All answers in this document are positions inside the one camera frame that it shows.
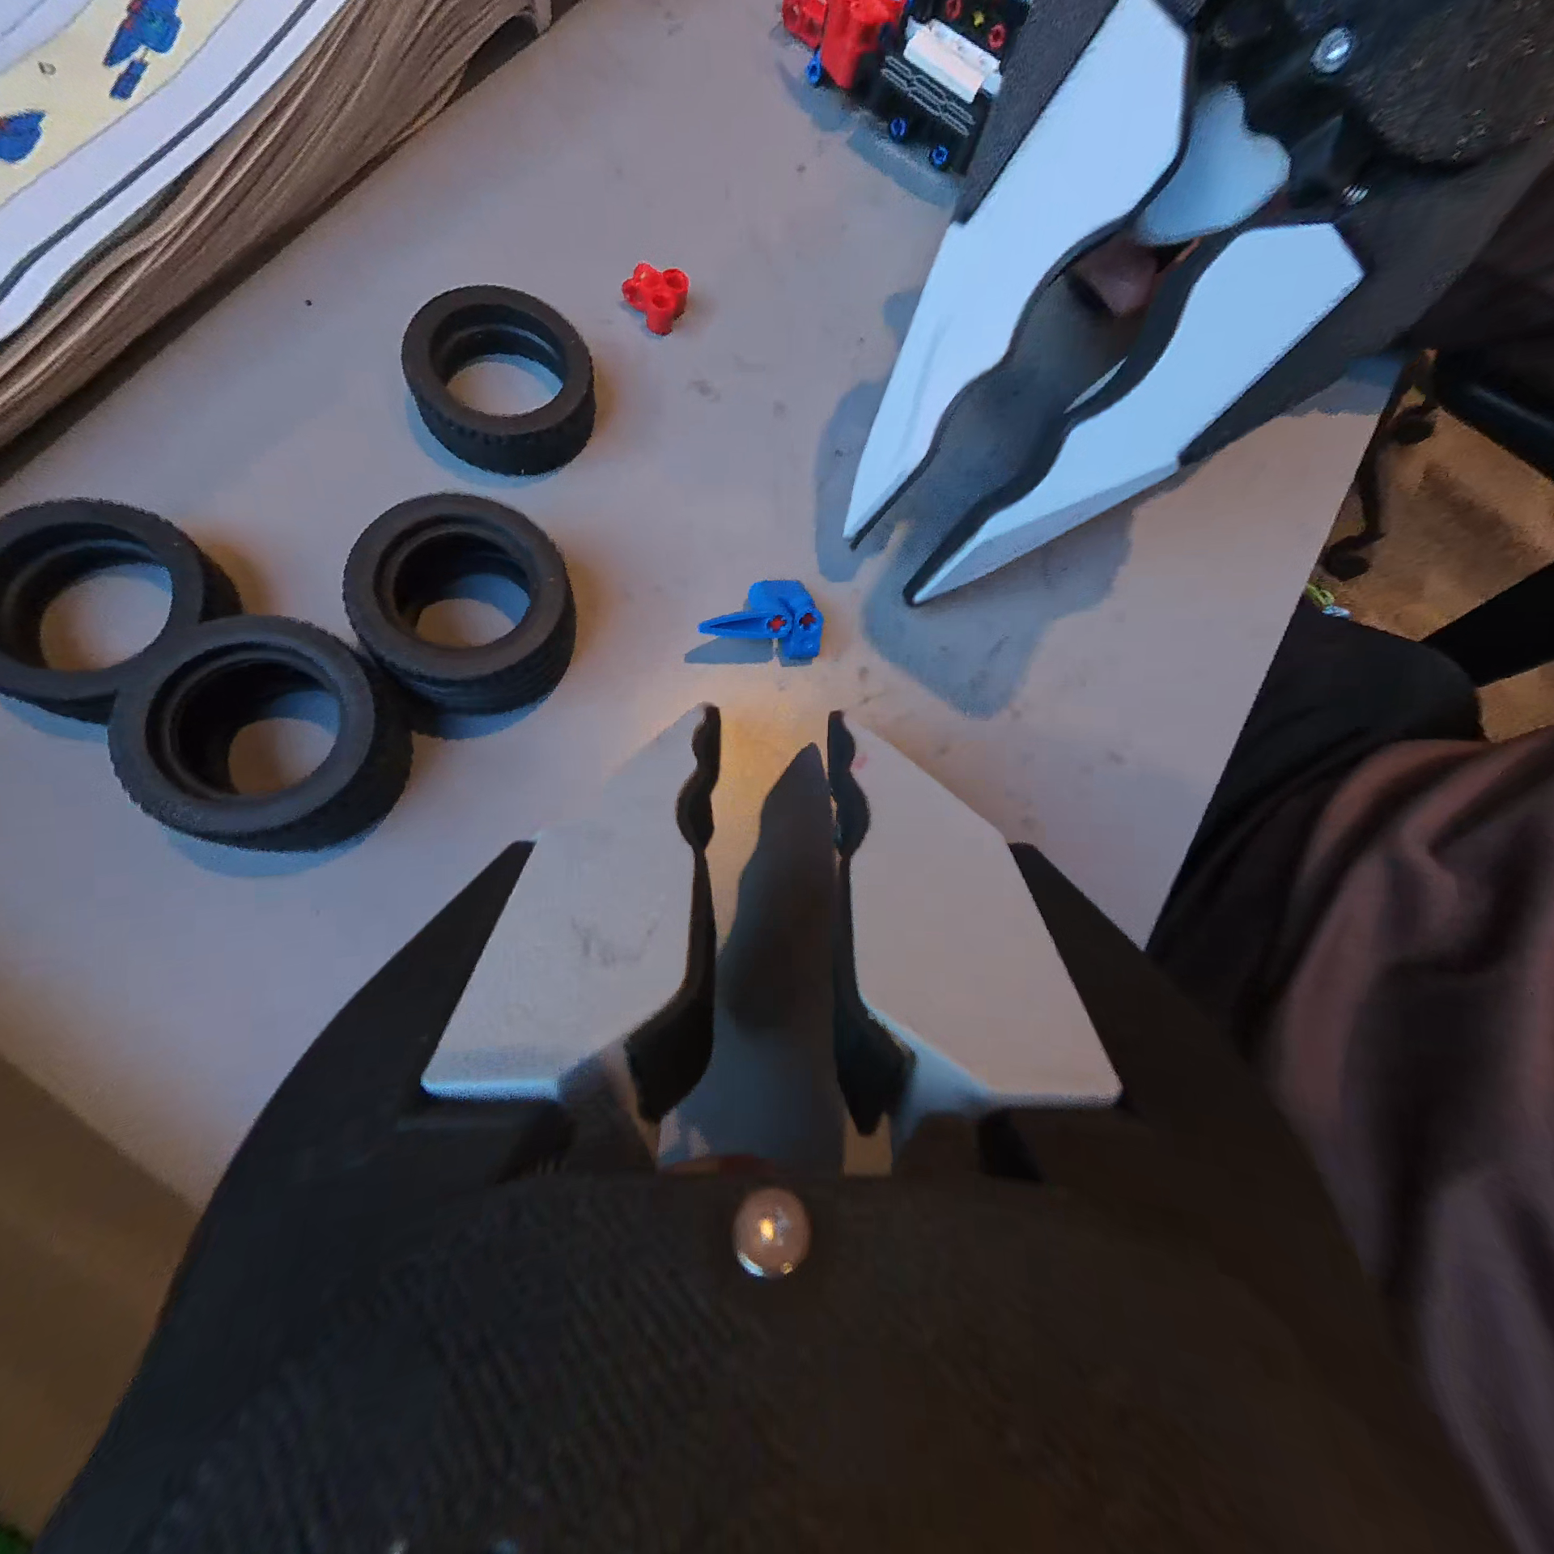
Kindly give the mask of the wide black rubber tyre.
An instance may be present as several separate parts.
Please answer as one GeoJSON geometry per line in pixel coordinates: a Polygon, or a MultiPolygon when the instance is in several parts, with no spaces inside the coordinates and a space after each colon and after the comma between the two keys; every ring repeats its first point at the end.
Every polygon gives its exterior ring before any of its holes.
{"type": "Polygon", "coordinates": [[[181,837],[255,852],[320,852],[377,826],[411,779],[414,741],[379,668],[335,635],[281,615],[209,620],[153,648],[124,681],[107,750],[126,796],[181,837]],[[242,730],[290,694],[318,694],[335,742],[300,781],[239,789],[242,730]]]}
{"type": "Polygon", "coordinates": [[[555,541],[492,498],[438,493],[372,520],[342,569],[342,607],[364,659],[416,726],[525,713],[551,694],[577,641],[555,541]],[[486,604],[507,630],[485,641],[424,633],[429,611],[486,604]]]}

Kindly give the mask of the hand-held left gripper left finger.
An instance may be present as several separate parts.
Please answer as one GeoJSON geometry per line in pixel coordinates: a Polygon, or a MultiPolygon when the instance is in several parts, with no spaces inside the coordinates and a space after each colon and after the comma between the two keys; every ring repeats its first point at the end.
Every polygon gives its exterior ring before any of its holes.
{"type": "Polygon", "coordinates": [[[638,1124],[712,1055],[707,850],[721,715],[696,705],[627,761],[592,815],[535,841],[422,1074],[448,1101],[612,1092],[638,1124]]]}

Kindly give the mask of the person's right hand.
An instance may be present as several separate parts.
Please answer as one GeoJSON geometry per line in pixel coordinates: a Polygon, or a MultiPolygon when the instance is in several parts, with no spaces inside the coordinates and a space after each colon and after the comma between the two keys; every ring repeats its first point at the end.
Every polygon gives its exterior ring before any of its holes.
{"type": "Polygon", "coordinates": [[[1067,280],[1091,310],[1108,319],[1130,319],[1149,308],[1177,258],[1178,247],[1145,247],[1121,232],[1082,254],[1067,280]]]}

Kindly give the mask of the narrow black rubber tyre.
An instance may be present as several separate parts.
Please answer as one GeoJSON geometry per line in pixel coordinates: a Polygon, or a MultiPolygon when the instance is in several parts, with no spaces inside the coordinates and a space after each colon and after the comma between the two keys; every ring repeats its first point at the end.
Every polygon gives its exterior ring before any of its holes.
{"type": "Polygon", "coordinates": [[[505,286],[464,286],[425,302],[401,337],[401,376],[438,446],[486,474],[551,474],[594,434],[596,380],[586,343],[555,308],[505,286]],[[485,358],[538,365],[553,374],[557,393],[522,415],[474,409],[451,384],[485,358]]]}
{"type": "Polygon", "coordinates": [[[2,694],[72,722],[105,726],[144,665],[194,628],[237,617],[227,574],[163,517],[104,498],[59,498],[2,517],[2,694]],[[168,583],[161,631],[137,654],[96,668],[54,667],[44,650],[50,606],[72,585],[120,567],[168,583]]]}

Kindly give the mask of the black office chair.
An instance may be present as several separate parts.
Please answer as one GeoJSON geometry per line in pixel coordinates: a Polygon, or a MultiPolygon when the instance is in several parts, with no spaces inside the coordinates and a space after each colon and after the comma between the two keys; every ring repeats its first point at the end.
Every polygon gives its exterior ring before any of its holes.
{"type": "Polygon", "coordinates": [[[1552,478],[1548,395],[1535,393],[1504,371],[1487,369],[1473,356],[1411,356],[1404,361],[1352,478],[1358,530],[1330,541],[1317,561],[1321,572],[1336,582],[1350,582],[1369,572],[1371,552],[1386,535],[1386,456],[1393,446],[1411,448],[1430,439],[1441,411],[1539,476],[1552,478]]]}

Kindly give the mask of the beige wooden table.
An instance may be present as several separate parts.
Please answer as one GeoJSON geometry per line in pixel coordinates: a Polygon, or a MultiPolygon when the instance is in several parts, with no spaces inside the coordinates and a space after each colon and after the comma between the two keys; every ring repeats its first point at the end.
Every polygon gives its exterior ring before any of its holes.
{"type": "Polygon", "coordinates": [[[155,1329],[196,1212],[2,1064],[2,1512],[37,1534],[155,1329]]]}

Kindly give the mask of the toy brick car model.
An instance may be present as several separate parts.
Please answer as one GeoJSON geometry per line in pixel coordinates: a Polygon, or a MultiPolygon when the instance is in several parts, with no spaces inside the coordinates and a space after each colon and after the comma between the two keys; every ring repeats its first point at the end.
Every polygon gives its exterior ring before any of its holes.
{"type": "Polygon", "coordinates": [[[888,139],[964,175],[1003,88],[1029,2],[781,2],[805,80],[864,108],[888,139]]]}

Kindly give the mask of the grey desk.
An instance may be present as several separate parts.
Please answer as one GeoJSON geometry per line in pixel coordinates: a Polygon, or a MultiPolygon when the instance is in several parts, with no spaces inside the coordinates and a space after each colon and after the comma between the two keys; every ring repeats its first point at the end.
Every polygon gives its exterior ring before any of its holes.
{"type": "Polygon", "coordinates": [[[592,807],[696,704],[723,713],[712,881],[733,922],[755,820],[832,709],[1036,844],[1151,937],[1339,513],[1369,365],[1173,485],[921,607],[969,456],[847,552],[882,384],[947,186],[801,91],[766,6],[583,4],[418,132],[4,482],[4,511],[111,498],[179,524],[252,609],[344,631],[368,520],[468,491],[533,517],[577,600],[529,717],[418,741],[401,804],[314,859],[179,841],[100,731],[4,711],[4,1059],[192,1203],[338,1007],[509,842],[592,807]],[[690,278],[655,337],[620,287],[690,278]],[[431,298],[505,286],[588,347],[596,424],[542,476],[457,461],[401,376],[431,298]],[[805,583],[807,665],[697,633],[805,583]]]}

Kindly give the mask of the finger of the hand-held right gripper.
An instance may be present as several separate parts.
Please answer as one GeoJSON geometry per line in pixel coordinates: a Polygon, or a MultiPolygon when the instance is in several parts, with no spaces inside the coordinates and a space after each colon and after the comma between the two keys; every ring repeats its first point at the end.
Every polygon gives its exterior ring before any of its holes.
{"type": "Polygon", "coordinates": [[[1189,32],[1165,4],[1112,4],[977,208],[953,219],[864,443],[847,545],[921,472],[962,393],[1006,358],[1038,287],[1173,171],[1189,64],[1189,32]]]}
{"type": "Polygon", "coordinates": [[[1337,224],[1251,221],[1167,271],[1128,352],[1041,432],[903,589],[916,609],[1171,480],[1189,446],[1354,289],[1337,224]]]}

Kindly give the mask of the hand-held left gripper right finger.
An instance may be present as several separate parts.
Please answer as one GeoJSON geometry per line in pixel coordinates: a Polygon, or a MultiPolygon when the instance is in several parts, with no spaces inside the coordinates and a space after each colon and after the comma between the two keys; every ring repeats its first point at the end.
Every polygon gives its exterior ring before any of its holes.
{"type": "Polygon", "coordinates": [[[855,1129],[1114,1107],[1121,1079],[1003,833],[844,711],[827,778],[834,1063],[855,1129]]]}

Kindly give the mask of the blue pointed brick assembly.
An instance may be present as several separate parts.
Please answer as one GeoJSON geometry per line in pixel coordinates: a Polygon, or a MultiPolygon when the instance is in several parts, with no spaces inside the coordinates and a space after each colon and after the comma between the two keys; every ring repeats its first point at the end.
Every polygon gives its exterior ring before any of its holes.
{"type": "Polygon", "coordinates": [[[805,583],[764,578],[749,585],[744,606],[727,615],[710,617],[697,626],[708,639],[770,646],[795,665],[816,661],[823,650],[825,619],[805,583]]]}

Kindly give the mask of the person's right forearm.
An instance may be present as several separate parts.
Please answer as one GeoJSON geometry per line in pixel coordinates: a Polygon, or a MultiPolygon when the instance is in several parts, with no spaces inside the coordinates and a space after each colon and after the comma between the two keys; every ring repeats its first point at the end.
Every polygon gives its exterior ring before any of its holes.
{"type": "Polygon", "coordinates": [[[1469,356],[1524,384],[1552,374],[1552,169],[1400,345],[1469,356]]]}

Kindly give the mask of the open instruction book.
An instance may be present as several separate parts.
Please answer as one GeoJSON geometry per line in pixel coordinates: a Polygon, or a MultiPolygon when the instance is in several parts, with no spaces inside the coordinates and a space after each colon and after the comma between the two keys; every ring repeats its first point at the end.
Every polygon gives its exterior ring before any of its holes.
{"type": "Polygon", "coordinates": [[[4,2],[4,448],[572,8],[4,2]]]}

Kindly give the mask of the small red connector brick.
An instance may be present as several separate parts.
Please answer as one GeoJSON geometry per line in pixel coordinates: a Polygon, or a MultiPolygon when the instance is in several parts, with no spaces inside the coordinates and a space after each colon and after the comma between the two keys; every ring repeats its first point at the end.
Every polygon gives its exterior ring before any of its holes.
{"type": "Polygon", "coordinates": [[[690,278],[683,269],[636,263],[620,287],[622,300],[644,319],[655,337],[668,337],[690,300],[690,278]]]}

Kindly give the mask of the person's brown shirt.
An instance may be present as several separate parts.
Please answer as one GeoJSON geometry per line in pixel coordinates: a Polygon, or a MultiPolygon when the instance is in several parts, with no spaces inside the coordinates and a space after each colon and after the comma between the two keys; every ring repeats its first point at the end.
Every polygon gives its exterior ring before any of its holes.
{"type": "Polygon", "coordinates": [[[1508,1542],[1550,1551],[1550,730],[1363,761],[1284,948],[1275,1092],[1508,1542]]]}

